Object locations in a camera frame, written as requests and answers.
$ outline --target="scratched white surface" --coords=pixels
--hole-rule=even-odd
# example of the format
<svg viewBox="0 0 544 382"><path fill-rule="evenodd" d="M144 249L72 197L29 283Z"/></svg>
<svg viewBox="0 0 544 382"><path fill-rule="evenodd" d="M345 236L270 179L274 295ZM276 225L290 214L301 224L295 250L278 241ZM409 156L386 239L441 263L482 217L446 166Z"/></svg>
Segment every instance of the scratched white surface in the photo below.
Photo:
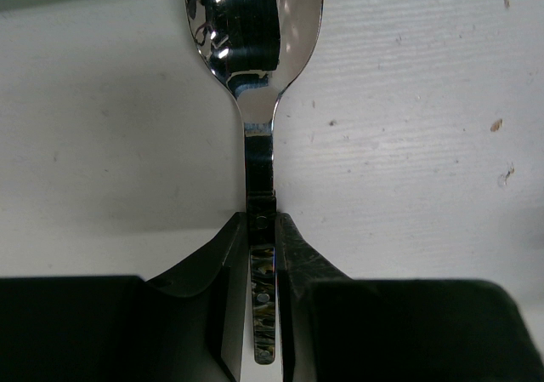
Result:
<svg viewBox="0 0 544 382"><path fill-rule="evenodd" d="M0 276L150 278L243 209L241 125L180 1L2 12ZM509 2L326 0L275 178L350 276L498 282L542 351L544 0ZM280 380L246 353L244 381Z"/></svg>

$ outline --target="brown stain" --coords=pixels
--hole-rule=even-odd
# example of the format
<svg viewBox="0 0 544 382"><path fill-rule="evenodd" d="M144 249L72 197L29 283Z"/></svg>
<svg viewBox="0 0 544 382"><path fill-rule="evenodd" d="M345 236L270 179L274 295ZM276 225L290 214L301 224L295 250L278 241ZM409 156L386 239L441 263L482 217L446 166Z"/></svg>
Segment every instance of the brown stain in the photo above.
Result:
<svg viewBox="0 0 544 382"><path fill-rule="evenodd" d="M501 129L501 127L502 127L502 118L499 118L498 120L496 120L494 123L491 124L490 131L492 133L495 133L496 131Z"/></svg>

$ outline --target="spoon handle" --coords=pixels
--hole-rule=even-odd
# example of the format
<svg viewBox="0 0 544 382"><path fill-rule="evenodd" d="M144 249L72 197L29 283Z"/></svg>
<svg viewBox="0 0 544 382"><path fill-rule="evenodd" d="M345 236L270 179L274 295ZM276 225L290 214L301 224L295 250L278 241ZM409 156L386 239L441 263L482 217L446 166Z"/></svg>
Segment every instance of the spoon handle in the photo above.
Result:
<svg viewBox="0 0 544 382"><path fill-rule="evenodd" d="M275 359L275 215L272 125L244 124L246 207L255 362Z"/></svg>

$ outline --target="silver spoon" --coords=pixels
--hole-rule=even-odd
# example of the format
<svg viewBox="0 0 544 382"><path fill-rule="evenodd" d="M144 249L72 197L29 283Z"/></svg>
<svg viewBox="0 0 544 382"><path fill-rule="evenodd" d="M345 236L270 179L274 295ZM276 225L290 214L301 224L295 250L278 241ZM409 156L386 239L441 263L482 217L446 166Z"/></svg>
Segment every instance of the silver spoon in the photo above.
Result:
<svg viewBox="0 0 544 382"><path fill-rule="evenodd" d="M323 0L185 0L201 57L244 123L255 361L275 359L275 109L308 63Z"/></svg>

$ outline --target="metal spoon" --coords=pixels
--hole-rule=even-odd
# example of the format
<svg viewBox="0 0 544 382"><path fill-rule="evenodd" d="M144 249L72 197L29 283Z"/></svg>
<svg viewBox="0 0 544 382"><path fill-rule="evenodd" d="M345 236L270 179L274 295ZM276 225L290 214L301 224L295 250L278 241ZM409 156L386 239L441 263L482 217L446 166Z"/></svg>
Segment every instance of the metal spoon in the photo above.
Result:
<svg viewBox="0 0 544 382"><path fill-rule="evenodd" d="M308 63L323 0L185 0L201 57L244 123L255 361L275 359L275 109Z"/></svg>

